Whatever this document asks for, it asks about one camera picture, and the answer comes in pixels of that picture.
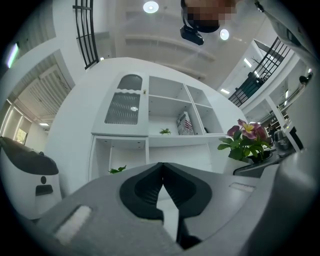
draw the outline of ceiling light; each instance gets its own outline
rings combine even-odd
[[[11,52],[10,52],[9,60],[6,63],[6,65],[8,66],[9,69],[11,68],[12,63],[14,62],[14,60],[16,58],[18,50],[19,50],[18,45],[15,43]]]
[[[154,1],[149,1],[143,5],[143,10],[148,14],[154,14],[159,10],[159,5]]]
[[[226,29],[220,31],[220,37],[222,40],[227,40],[229,38],[229,32]]]
[[[244,62],[245,62],[250,68],[252,67],[251,63],[250,63],[249,60],[247,60],[246,58],[244,58]]]
[[[227,91],[227,90],[225,90],[225,89],[221,89],[221,92],[223,92],[223,93],[225,93],[225,94],[229,94],[229,93],[230,93],[230,91]]]

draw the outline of white cabinet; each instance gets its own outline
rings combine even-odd
[[[92,134],[148,136],[149,76],[139,72],[120,73],[104,97]]]

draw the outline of glass panel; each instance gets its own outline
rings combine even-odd
[[[129,74],[124,76],[119,85],[118,89],[125,89],[125,90],[135,90],[140,91],[142,86],[142,78],[135,74]]]
[[[115,93],[104,122],[106,124],[136,125],[139,102],[140,94]]]

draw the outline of white box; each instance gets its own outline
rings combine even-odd
[[[179,135],[195,135],[188,112],[183,112],[176,121]]]

